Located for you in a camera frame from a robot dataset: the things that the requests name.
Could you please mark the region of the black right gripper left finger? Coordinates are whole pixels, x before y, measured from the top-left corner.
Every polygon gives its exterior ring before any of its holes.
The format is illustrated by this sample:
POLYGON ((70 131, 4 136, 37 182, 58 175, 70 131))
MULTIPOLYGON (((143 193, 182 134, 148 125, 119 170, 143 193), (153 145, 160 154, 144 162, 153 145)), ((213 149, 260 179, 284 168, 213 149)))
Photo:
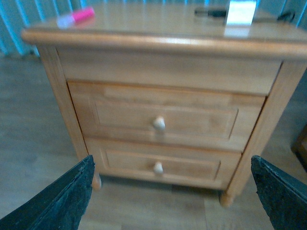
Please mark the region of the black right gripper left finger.
POLYGON ((2 230, 76 230, 92 194, 94 159, 81 160, 0 220, 2 230))

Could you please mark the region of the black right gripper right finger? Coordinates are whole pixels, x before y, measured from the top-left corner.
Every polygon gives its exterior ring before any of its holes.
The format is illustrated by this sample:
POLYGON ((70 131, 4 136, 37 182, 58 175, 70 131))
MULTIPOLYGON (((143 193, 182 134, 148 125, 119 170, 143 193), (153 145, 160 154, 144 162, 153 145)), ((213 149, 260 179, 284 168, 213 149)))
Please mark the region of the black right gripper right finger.
POLYGON ((251 172, 257 194, 275 230, 307 228, 307 185, 254 155, 251 172))

